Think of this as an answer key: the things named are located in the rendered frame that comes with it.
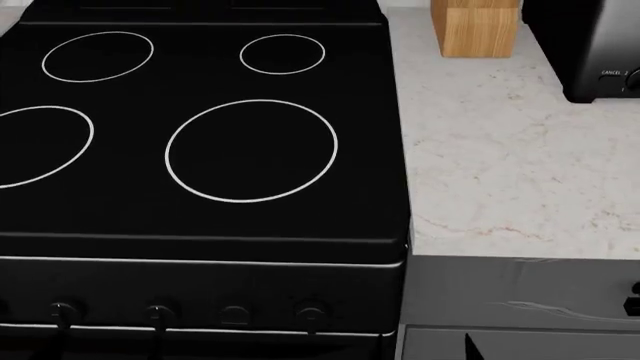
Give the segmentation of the black stove knob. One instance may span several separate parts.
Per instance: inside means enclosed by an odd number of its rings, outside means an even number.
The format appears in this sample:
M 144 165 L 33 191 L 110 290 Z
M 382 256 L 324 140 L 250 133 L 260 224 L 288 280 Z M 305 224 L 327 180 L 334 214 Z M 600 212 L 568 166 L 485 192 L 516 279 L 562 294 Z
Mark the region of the black stove knob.
M 219 320 L 223 325 L 245 326 L 250 323 L 250 311 L 240 305 L 228 305 L 219 311 Z
M 330 311 L 322 302 L 301 302 L 294 308 L 295 319 L 306 326 L 319 326 L 326 323 Z
M 152 304 L 144 310 L 145 318 L 154 323 L 170 323 L 177 318 L 176 309 L 172 305 Z
M 81 305 L 75 302 L 53 302 L 49 306 L 51 316 L 58 320 L 66 322 L 74 322 L 83 317 L 83 309 Z

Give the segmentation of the black toaster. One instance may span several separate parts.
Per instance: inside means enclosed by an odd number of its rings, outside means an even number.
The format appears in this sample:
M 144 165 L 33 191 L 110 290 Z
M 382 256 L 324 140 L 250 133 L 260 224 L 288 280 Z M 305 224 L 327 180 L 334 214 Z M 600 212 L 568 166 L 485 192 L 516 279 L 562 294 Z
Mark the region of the black toaster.
M 640 68 L 640 0 L 523 0 L 529 26 L 565 98 L 639 98 L 626 87 Z

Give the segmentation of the wooden knife block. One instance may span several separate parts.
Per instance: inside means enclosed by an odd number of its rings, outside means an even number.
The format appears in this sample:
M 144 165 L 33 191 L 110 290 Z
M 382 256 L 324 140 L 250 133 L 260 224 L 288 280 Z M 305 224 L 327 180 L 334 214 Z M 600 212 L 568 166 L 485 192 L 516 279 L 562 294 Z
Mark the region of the wooden knife block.
M 520 0 L 431 0 L 441 56 L 509 58 L 514 49 Z

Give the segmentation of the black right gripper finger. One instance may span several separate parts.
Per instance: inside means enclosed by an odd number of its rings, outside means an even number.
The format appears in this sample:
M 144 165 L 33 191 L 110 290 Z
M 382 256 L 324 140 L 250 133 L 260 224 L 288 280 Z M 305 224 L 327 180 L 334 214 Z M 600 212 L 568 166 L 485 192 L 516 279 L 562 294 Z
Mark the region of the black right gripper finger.
M 465 360 L 484 360 L 480 350 L 475 345 L 469 334 L 464 337 L 465 343 Z

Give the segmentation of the black electric stove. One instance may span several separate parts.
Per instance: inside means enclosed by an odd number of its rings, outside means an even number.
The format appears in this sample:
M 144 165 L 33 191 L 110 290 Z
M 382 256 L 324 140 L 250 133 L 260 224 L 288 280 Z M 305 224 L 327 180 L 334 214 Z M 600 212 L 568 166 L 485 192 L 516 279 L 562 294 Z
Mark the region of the black electric stove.
M 30 0 L 0 36 L 0 323 L 58 326 L 0 360 L 395 360 L 409 223 L 377 0 Z

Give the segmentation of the grey cabinet drawer front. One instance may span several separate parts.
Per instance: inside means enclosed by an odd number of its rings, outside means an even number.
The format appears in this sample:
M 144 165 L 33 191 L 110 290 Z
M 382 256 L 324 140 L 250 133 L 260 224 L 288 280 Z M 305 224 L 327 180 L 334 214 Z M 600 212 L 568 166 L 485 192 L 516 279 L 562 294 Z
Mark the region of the grey cabinet drawer front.
M 484 360 L 640 360 L 638 332 L 406 328 L 402 360 L 465 360 L 469 334 Z
M 640 260 L 413 255 L 402 322 L 412 326 L 640 332 L 623 308 Z

